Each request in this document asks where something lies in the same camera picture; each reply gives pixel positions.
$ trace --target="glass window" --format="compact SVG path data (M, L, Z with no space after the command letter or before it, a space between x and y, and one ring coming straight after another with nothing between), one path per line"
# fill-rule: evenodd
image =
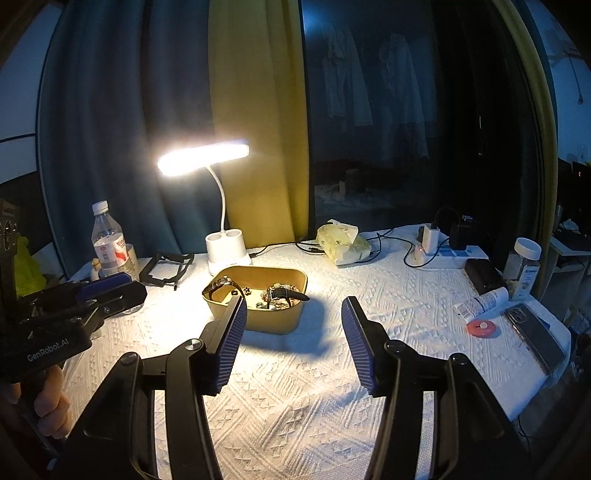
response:
M430 2L301 4L316 226L429 221L442 162Z

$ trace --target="white jar lid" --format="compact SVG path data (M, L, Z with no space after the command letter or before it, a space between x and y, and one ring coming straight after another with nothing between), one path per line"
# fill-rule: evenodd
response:
M96 202L92 206L92 212L95 215L100 215L101 213L105 213L107 210L109 210L109 204L107 203L106 200L103 200L101 202Z
M528 260L539 260L542 247L529 238L519 237L515 241L515 251Z

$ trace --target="white charger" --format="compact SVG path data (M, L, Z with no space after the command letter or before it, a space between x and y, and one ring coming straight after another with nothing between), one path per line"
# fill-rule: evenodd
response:
M439 228L431 228L432 223L425 223L423 229L423 250L427 255L434 255L439 245Z

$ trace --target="plastic water bottle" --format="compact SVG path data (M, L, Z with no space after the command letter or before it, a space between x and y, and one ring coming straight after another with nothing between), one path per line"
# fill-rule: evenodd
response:
M137 280L138 274L127 253L123 230L109 214L109 204L106 200L97 202L92 206L92 211L95 214L92 244L101 269L106 276L125 272L131 276L132 280Z

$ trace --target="white lamp base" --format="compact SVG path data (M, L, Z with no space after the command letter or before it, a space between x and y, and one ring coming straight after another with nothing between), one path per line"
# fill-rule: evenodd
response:
M223 232L210 233L205 237L209 274L220 273L233 265L251 265L252 259L246 253L242 230L233 228Z

